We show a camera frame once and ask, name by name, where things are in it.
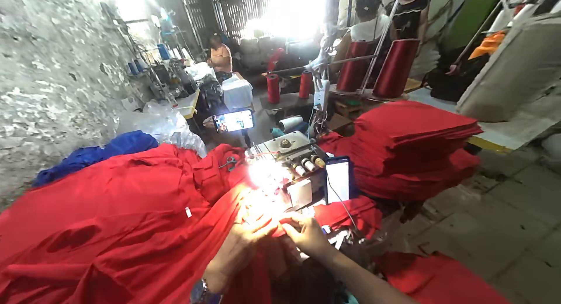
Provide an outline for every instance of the woman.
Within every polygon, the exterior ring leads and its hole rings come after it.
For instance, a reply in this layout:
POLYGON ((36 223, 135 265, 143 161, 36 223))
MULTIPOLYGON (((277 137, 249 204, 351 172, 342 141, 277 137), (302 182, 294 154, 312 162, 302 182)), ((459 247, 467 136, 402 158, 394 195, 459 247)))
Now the woman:
MULTIPOLYGON (((388 15, 392 12, 394 3, 392 1, 386 6, 388 15)), ((423 43, 429 21, 429 4, 430 0, 399 0, 393 15, 398 39, 419 39, 423 43)))
POLYGON ((207 64, 214 68, 218 82, 232 77, 232 54, 226 44, 222 43, 220 35, 214 34, 210 37, 210 58, 207 64))
MULTIPOLYGON (((382 0, 356 0, 356 15, 359 18, 359 23, 353 25, 343 39, 337 46, 337 54, 333 58, 334 61, 344 60, 347 56, 347 51, 351 42, 366 41, 373 42, 380 38, 384 26, 389 23, 389 17, 383 13, 379 13, 380 4, 382 0)), ((388 31, 390 38, 386 38, 385 49, 382 49, 382 58, 385 58, 384 53, 389 49, 389 41, 394 37, 393 28, 390 27, 388 31)), ((333 66, 332 71, 337 72, 341 69, 342 64, 333 66)))

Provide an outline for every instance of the stack of red fabric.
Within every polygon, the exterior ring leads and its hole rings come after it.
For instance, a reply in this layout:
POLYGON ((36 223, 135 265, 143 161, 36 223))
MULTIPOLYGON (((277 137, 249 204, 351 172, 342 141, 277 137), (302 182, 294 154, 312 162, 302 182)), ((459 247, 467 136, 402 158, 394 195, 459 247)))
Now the stack of red fabric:
POLYGON ((355 121, 355 134, 327 135, 320 147, 349 156, 357 186, 372 196, 423 201, 458 185, 479 163, 462 149, 477 121, 415 101, 385 103, 355 121))

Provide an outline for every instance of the smartphone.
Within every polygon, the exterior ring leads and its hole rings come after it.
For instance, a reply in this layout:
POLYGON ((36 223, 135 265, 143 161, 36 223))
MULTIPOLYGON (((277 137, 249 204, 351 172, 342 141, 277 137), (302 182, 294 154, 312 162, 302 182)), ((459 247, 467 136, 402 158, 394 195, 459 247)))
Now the smartphone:
POLYGON ((214 127, 218 133, 251 129, 255 126, 253 111, 242 110, 234 113, 213 115, 214 127))
POLYGON ((327 203, 349 200, 349 170, 348 156, 331 157, 325 161, 327 203))

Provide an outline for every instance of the scissors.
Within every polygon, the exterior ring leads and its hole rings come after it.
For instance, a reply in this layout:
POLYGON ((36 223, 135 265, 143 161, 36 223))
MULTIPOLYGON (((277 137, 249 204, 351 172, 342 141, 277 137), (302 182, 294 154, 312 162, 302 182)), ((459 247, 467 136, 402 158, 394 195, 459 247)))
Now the scissors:
POLYGON ((236 168, 236 163, 237 162, 238 161, 233 156, 230 156, 230 157, 226 158, 226 164, 223 164, 223 165, 219 166, 218 168, 225 167, 228 164, 234 164, 232 167, 228 168, 228 171, 233 171, 234 168, 236 168))

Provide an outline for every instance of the black dress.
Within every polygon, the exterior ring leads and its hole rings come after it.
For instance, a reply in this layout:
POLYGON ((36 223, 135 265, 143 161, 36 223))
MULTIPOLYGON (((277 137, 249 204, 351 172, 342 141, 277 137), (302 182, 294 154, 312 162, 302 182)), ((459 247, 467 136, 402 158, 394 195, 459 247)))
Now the black dress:
MULTIPOLYGON (((419 23, 421 21, 421 11, 429 5, 430 0, 414 0, 405 5, 398 4, 396 13, 393 15, 393 25, 396 27, 398 39, 417 39, 419 23)), ((392 1, 386 7, 386 13, 392 12, 392 1)))

